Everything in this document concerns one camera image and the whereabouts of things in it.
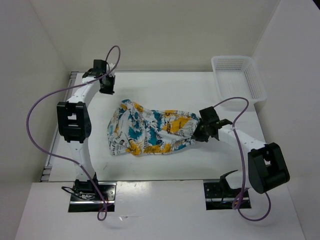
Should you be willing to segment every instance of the cable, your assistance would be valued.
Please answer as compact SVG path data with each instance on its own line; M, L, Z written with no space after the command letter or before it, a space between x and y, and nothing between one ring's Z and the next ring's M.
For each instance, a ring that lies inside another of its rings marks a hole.
M53 92L50 92L46 95L44 95L43 97L41 97L40 99L38 99L33 105L32 107L30 108L27 116L26 116L26 121L25 121L25 127L26 127L26 132L28 134L28 137L29 139L31 140L31 142L33 143L33 145L35 145L40 151L42 151L43 153L45 154L48 154L50 156L53 156L53 157L56 157L56 158L60 158L60 159L65 159L65 160L68 160L70 162L73 162L74 164L78 165L82 170L83 172L87 175L87 177L89 178L89 180L91 181L91 183L93 184L93 187L95 188L95 190L97 191L97 193L99 194L100 198L102 199L103 201L103 207L98 211L98 214L97 214L97 219L99 221L103 221L107 218L107 212L108 212L108 209L107 209L107 202L104 198L104 196L102 195L102 193L100 192L98 186L95 184L94 180L91 178L91 176L89 175L89 173L87 172L87 170L76 160L73 160L69 157L65 157L65 156L60 156L60 155L57 155L57 154L54 154L54 153L51 153L47 150L45 150L44 148L42 148L41 146L39 146L36 141L34 140L34 138L32 137L31 135L31 132L30 132L30 127L29 127L29 121L30 121L30 116L31 116L31 113L33 112L33 110L35 109L35 107L42 101L44 100L45 98L53 95L53 94L56 94L56 93L60 93L60 92L63 92L63 91L67 91L67 90L70 90L70 89L75 89L75 88L79 88L79 87L82 87L82 86L85 86L85 85L88 85L88 84L91 84L95 81L98 81L102 78L104 78L105 76L109 75L110 73L112 73L112 71L114 69L116 69L116 67L118 66L118 63L120 61L120 56L121 56L121 50L120 50L120 47L118 45L114 45L108 52L107 56L106 56L106 59L105 60L108 60L108 57L109 57L109 54L111 53L111 51L114 49L114 48L117 48L118 49L118 58L116 60L116 63L115 65L113 66L113 68L108 71L107 73L105 73L104 75L98 77L98 78L95 78L93 80L90 80L86 83L82 83L82 84L79 84L79 85L75 85L75 86L71 86L71 87L67 87L67 88L63 88L63 89L59 89L59 90L56 90L56 91L53 91ZM104 212L104 216L102 218L100 218L100 213L101 212Z
M242 185L241 185L241 191L240 193L235 197L235 199L233 200L232 202L232 209L234 210L238 210L239 214L241 215L241 217L243 217L244 219L248 220L248 221L251 221L251 222L258 222L258 221L261 221L263 219L265 219L270 211L271 211L271 200L270 200L270 197L268 195L268 193L265 192L265 195L266 195L266 198L268 199L268 204L269 204L269 207L268 207L268 210L266 212L266 214L260 218L257 218L257 219L251 219L251 218L248 218L246 216L243 215L243 213L240 211L240 206L241 204L243 203L243 199L244 199L244 194L245 192L248 190L247 188L245 188L246 186L246 164L245 164L245 157L244 157L244 152L242 150L242 147L241 147L241 142L240 142L240 139L239 139L239 136L237 134L237 131L236 131L236 128L235 128L235 125L236 125L236 122L237 120L241 117L241 115L248 109L249 107L249 101L248 99L244 98L244 97L241 97L241 96L235 96L235 97L230 97L230 98L227 98L219 103L217 103L216 105L213 106L213 108L219 106L220 104L226 102L226 101L229 101L229 100L233 100L233 99L241 99L241 100L244 100L246 102L246 106L245 108L238 114L238 116L236 116L236 118L234 119L233 123L232 123L232 128L233 128L233 132L234 132L234 136L235 136L235 139L236 139L236 142L238 144L238 147L239 147L239 151L240 151L240 156L241 156L241 165L242 165Z
M83 194L81 192L78 192L76 189L68 187L68 186L62 186L61 189L68 194L71 194L72 196L75 196L81 200L93 200L95 198L94 194L90 194L90 197L88 196L89 194Z

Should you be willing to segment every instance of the yellow pattern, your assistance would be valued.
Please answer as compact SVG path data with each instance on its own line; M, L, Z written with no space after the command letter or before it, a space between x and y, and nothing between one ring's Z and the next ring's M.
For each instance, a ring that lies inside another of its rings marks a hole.
M177 116L178 114L176 110L165 110L164 115L166 117L170 117L170 116Z
M117 120L118 114L115 112L112 116L112 122L115 122Z
M139 113L142 113L144 111L144 107L139 105L138 103L134 102L134 107L137 109Z
M144 151L145 154L166 154L171 152L170 143L166 143L162 149L160 145L146 146Z
M127 110L128 110L127 106L126 106L126 105L124 105L123 103L121 103L121 107L122 107L125 111L127 111Z
M174 120L172 122L168 122L162 130L167 131L168 133L175 134L180 129L186 125L186 123L190 120L189 116L181 116L177 120Z
M119 130L119 125L118 125L118 124L116 124L116 126L115 126L115 130L114 130L114 133L118 134L118 130Z
M133 140L129 141L130 146L125 151L127 153L131 153L132 155L139 155L141 153L141 149L138 144L136 144Z

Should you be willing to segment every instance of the white table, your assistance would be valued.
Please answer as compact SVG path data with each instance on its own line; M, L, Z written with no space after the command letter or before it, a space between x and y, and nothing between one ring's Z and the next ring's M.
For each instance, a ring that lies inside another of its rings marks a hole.
M103 222L97 220L97 213L68 213L70 195L61 186L72 186L75 169L69 162L51 159L49 180L59 182L32 185L16 240L305 239L286 184L269 191L271 212L261 222L246 221L234 210L206 210L201 179L216 179L240 168L239 150L215 139L172 155L111 156L107 125L123 99L149 109L194 113L218 102L211 72L117 73L115 94L98 93L88 108L92 122L89 148L97 177L118 181L115 212L108 213ZM216 110L220 118L230 120L238 114L223 107ZM264 140L254 106L237 127ZM71 157L61 137L56 138L54 152ZM252 190L249 195L252 209L243 209L243 213L261 217L268 208L265 195Z
M68 213L71 182L32 185L15 240L304 240L286 185L269 191L270 215L249 222L234 210L206 210L203 181L118 182L115 212L106 221L96 212ZM249 192L252 209L262 216L264 195Z
M82 75L77 75L76 84L81 82ZM199 115L199 110L219 102L212 72L117 72L114 91L114 95L97 93L88 107L92 123L89 150L99 181L216 179L241 168L239 150L212 138L208 143L197 142L171 155L111 156L109 151L107 126L122 100L130 99L147 109L183 110ZM239 110L216 108L220 119L231 121ZM236 126L264 141L253 105ZM61 136L56 138L53 149L56 154L71 157ZM50 182L75 180L73 163L54 157L50 161Z

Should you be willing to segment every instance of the white wall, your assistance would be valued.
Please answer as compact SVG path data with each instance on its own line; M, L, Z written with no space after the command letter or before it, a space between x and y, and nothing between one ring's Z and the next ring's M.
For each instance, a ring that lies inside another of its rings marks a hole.
M253 58L268 94L256 106L264 136L282 148L306 239L319 239L320 10L313 1L281 0Z
M279 0L30 1L68 69L86 71L114 44L123 70L211 70L253 53Z
M0 238L12 240L47 157L27 137L27 112L45 93L65 87L68 72L28 0L0 0L0 6ZM31 119L31 131L45 148L61 97L41 104Z

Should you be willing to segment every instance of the black clamp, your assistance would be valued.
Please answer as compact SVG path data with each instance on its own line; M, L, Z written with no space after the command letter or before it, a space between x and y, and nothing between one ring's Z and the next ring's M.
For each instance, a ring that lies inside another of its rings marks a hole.
M85 103L60 101L56 106L56 111L59 133L68 143L79 141L82 144L90 136L92 127ZM75 115L76 119L68 118L72 115Z
M227 119L220 120L213 106L202 109L199 113L200 122L191 137L198 142L208 142L209 137L219 140L218 130L225 125L232 124Z
M82 78L86 77L94 77L99 78L102 75L106 74L107 72L107 66L108 71L110 71L110 66L105 60L93 60L93 68L90 68L83 76ZM114 94L114 86L115 86L116 77L112 75L104 76L102 79L99 80L100 82L100 90L99 92L102 94Z
M222 190L222 197L234 197L234 194L235 194L235 190L232 189L230 186L229 186L229 183L226 179L226 176L228 176L229 174L232 174L234 172L236 172L238 170L233 170L233 171L229 171L225 174L223 174L221 177L220 177L220 180L219 180L219 183L220 183L220 188Z
M92 178L95 185L99 186L98 180L97 180L97 174L94 175ZM95 189L94 185L90 180L87 181L79 181L78 179L74 181L74 188L82 192L84 194L95 194L98 196L97 190Z
M278 144L272 142L248 153L248 176L253 189L263 194L290 180L288 168Z

